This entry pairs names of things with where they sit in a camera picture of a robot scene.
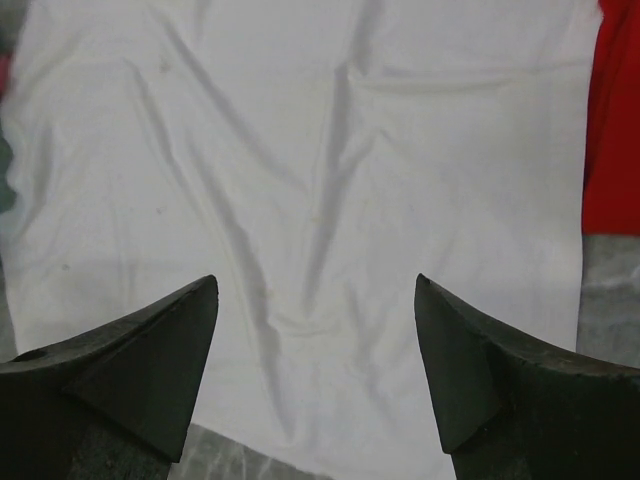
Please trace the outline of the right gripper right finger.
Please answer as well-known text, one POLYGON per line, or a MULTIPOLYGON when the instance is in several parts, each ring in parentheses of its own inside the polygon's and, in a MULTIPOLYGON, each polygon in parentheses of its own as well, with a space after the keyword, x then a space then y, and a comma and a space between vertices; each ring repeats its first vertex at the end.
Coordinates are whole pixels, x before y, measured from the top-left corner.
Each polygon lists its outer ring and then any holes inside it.
POLYGON ((635 479, 639 372, 539 340, 419 276, 419 348, 460 479, 635 479))

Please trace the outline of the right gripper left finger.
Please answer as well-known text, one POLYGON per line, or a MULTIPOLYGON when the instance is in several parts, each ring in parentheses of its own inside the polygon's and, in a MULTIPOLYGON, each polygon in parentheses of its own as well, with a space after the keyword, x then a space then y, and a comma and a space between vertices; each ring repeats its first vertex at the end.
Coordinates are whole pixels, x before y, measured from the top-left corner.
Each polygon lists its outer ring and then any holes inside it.
POLYGON ((164 479, 179 462, 218 313, 205 276, 1 366, 5 479, 164 479))

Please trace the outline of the cream white t-shirt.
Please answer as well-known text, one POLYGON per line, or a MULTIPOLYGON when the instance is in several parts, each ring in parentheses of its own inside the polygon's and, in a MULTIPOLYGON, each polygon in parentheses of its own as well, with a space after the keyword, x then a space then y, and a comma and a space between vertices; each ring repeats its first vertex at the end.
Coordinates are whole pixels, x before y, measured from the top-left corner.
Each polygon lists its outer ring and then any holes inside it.
POLYGON ((2 103, 19 352, 207 274, 194 420, 336 479, 450 479, 425 275, 570 349, 594 1, 32 1, 2 103))

